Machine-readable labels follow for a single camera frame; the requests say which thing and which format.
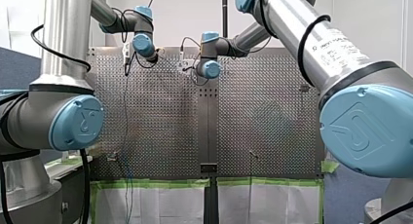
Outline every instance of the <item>robotic arm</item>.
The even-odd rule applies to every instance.
[[[104,32],[134,32],[136,53],[149,62],[158,59],[149,8],[118,15],[102,0],[46,0],[44,42],[36,40],[45,49],[40,77],[28,91],[0,91],[0,187],[5,217],[0,223],[61,223],[61,186],[50,181],[38,154],[42,149],[84,150],[96,142],[102,129],[102,104],[86,81],[91,69],[86,63],[91,16]],[[85,192],[85,213],[88,198]],[[82,223],[87,221],[84,215]]]
[[[321,137],[334,157],[371,176],[413,175],[413,79],[403,69],[364,55],[328,16],[317,13],[314,0],[236,1],[238,10],[257,23],[228,44],[216,33],[204,33],[200,76],[219,75],[216,56],[246,56],[269,34],[276,35],[320,92]]]

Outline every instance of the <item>black band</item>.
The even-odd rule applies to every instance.
[[[145,30],[137,30],[137,31],[134,32],[134,34],[136,35],[136,33],[147,33],[147,34],[153,35],[153,32],[145,31]]]
[[[374,73],[380,70],[385,70],[388,68],[400,68],[397,64],[395,64],[392,61],[379,61],[373,64],[370,64],[364,68],[361,68],[352,74],[350,74],[348,77],[344,78],[337,84],[335,84],[319,101],[319,110],[322,109],[324,104],[336,93],[338,93],[341,90],[344,90],[354,82]]]
[[[270,29],[270,26],[267,24],[267,20],[265,19],[264,0],[259,0],[259,6],[260,6],[261,21],[262,21],[263,26],[265,27],[265,30],[267,30],[268,34],[270,34],[272,37],[279,39],[279,37]]]
[[[212,56],[201,56],[201,59],[212,59],[212,60],[217,60],[217,57],[212,57]]]
[[[31,92],[58,92],[58,93],[77,93],[77,94],[94,94],[93,90],[88,90],[84,88],[74,87],[74,86],[64,86],[64,85],[44,85],[36,84],[30,85],[29,90]]]
[[[5,163],[9,161],[31,158],[39,154],[40,154],[40,150],[30,150],[30,151],[22,152],[22,153],[0,155],[0,162]]]
[[[316,27],[317,24],[323,21],[331,21],[331,17],[328,15],[323,15],[318,17],[314,22],[312,22],[306,29],[306,32],[304,33],[303,37],[301,38],[300,45],[298,47],[298,54],[297,54],[297,62],[298,62],[298,67],[300,68],[301,75],[303,78],[309,83],[311,86],[314,86],[313,83],[311,82],[309,76],[307,75],[306,70],[304,69],[304,49],[306,47],[306,42],[307,39],[309,38],[311,32],[313,29]]]

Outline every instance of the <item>perforated metal panel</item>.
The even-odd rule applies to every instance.
[[[223,63],[218,175],[317,177],[322,158],[322,145],[316,144],[318,93],[305,92],[295,60],[284,49],[266,49]]]
[[[95,49],[95,94],[105,125],[94,179],[200,176],[197,89],[177,71],[177,55],[166,51],[151,69],[135,62],[127,79],[120,49]]]
[[[152,69],[135,63],[126,141],[121,49],[90,55],[89,79],[105,106],[103,133],[92,151],[93,179],[200,177],[200,163],[217,163],[218,176],[320,174],[317,91],[300,91],[306,82],[285,49],[222,58],[221,77],[203,87],[178,71],[177,48],[166,48]]]

